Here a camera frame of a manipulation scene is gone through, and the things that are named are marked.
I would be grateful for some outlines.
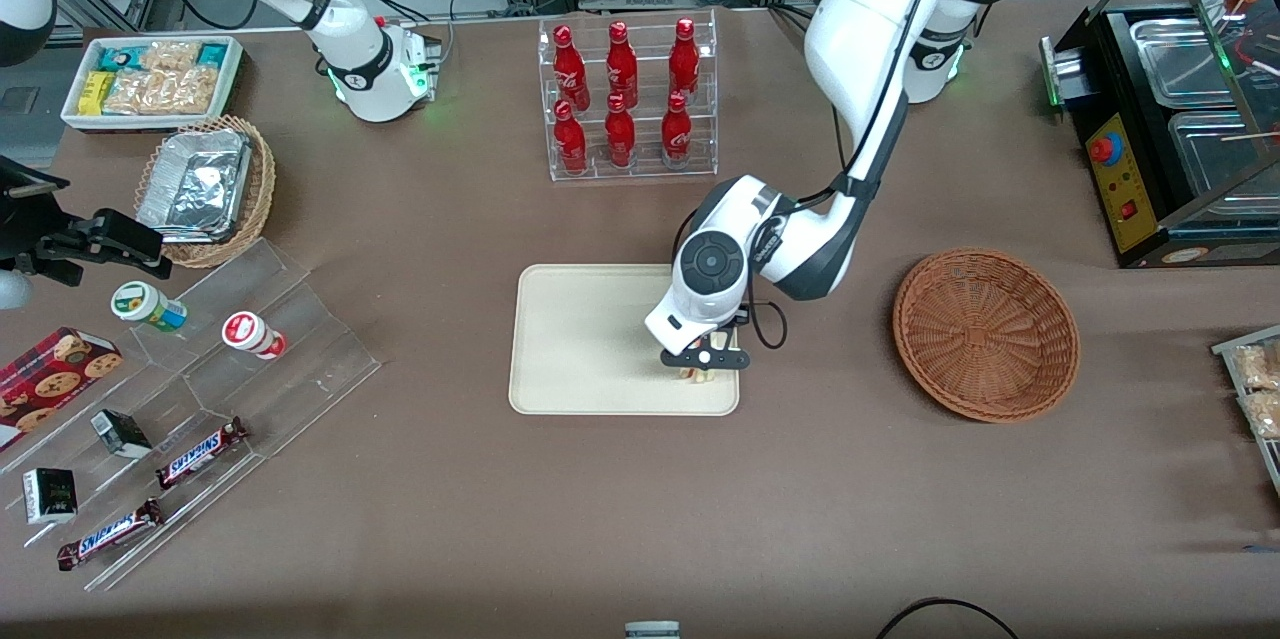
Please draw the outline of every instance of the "red bottle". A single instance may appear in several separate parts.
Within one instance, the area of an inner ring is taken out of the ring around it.
[[[689,111],[685,111],[685,95],[671,92],[667,97],[667,114],[662,118],[662,161],[668,169],[684,169],[689,165],[691,128]]]
[[[559,96],[568,100],[575,110],[586,111],[591,106],[591,92],[586,88],[586,65],[573,46],[573,32],[561,24],[552,32],[556,41],[556,83]]]
[[[640,77],[636,67],[636,53],[627,40],[627,26],[622,20],[609,24],[609,56],[604,60],[609,68],[609,92],[621,92],[627,109],[635,109],[640,102]]]
[[[586,134],[577,119],[573,119],[573,108],[564,100],[556,102],[556,129],[553,132],[564,172],[582,174],[586,170]]]
[[[671,47],[671,91],[698,93],[698,45],[694,42],[694,20],[676,20],[676,46]]]
[[[635,161],[636,123],[627,114],[627,102],[621,92],[609,95],[609,115],[604,118],[604,133],[609,137],[609,161],[618,169],[627,169]]]

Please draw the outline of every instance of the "brown table surface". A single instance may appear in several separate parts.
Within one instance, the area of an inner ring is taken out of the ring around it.
[[[669,617],[690,639],[869,638],[927,595],[1028,638],[1280,635],[1280,558],[1240,552],[1280,543],[1280,510],[1208,352],[1276,323],[1277,274],[1115,269],[1036,59],[1079,9],[998,6],[911,110],[845,283],[786,303],[790,342],[754,353],[722,419],[507,403],[521,270],[666,261],[709,184],[552,184],[535,20],[458,27],[439,101],[387,125],[334,101],[302,33],[243,35],[238,113],[279,161],[266,236],[387,364],[111,592],[0,526],[0,635],[608,638]],[[765,12],[717,15],[722,177],[822,187],[831,110],[799,38]],[[132,206],[155,143],[67,132],[63,205]],[[899,282],[965,245],[1037,266],[1075,312],[1079,380],[1041,419],[963,420],[897,360]],[[61,324],[119,333],[106,297],[133,275],[40,282],[0,356]],[[895,639],[998,635],[929,612]]]

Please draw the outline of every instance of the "red cookie box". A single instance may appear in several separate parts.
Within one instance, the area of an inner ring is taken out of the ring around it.
[[[63,327],[0,369],[0,451],[123,361],[114,343]]]

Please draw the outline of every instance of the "brown woven basket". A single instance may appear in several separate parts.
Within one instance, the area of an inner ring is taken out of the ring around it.
[[[220,245],[165,245],[164,256],[174,264],[191,269],[210,269],[225,264],[239,256],[239,254],[262,233],[266,225],[266,216],[271,211],[271,192],[275,191],[275,159],[271,156],[271,147],[266,146],[262,134],[247,120],[236,117],[219,117],[218,119],[202,120],[200,124],[183,127],[178,133],[214,132],[218,129],[234,129],[244,133],[253,142],[253,156],[250,159],[248,184],[244,188],[244,197],[241,200],[239,225],[236,234]],[[142,196],[147,192],[147,183],[151,182],[151,170],[156,165],[156,156],[160,147],[151,152],[151,160],[142,170],[142,181],[133,192],[133,210],[142,206]]]
[[[1080,337],[1060,293],[1037,270],[989,250],[951,250],[916,264],[893,302],[893,339],[925,392],[982,421],[1048,411],[1080,366]]]

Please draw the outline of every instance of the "snack box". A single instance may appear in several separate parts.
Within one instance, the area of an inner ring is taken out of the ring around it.
[[[114,343],[63,327],[0,369],[0,452],[123,362]]]
[[[147,117],[119,117],[119,115],[87,115],[79,111],[79,97],[84,91],[84,82],[91,70],[99,69],[102,55],[120,47],[133,47],[154,41],[174,42],[201,42],[205,45],[225,45],[227,55],[223,56],[223,65],[218,72],[218,85],[214,87],[214,99],[209,102],[209,111],[205,114],[163,114]],[[72,90],[67,92],[67,101],[63,102],[63,120],[68,127],[81,132],[157,132],[198,124],[202,120],[218,119],[227,109],[230,100],[232,88],[236,85],[236,73],[239,69],[241,58],[244,54],[241,44],[233,37],[219,35],[143,35],[129,37],[93,38],[84,47],[79,69],[76,70],[76,79]]]

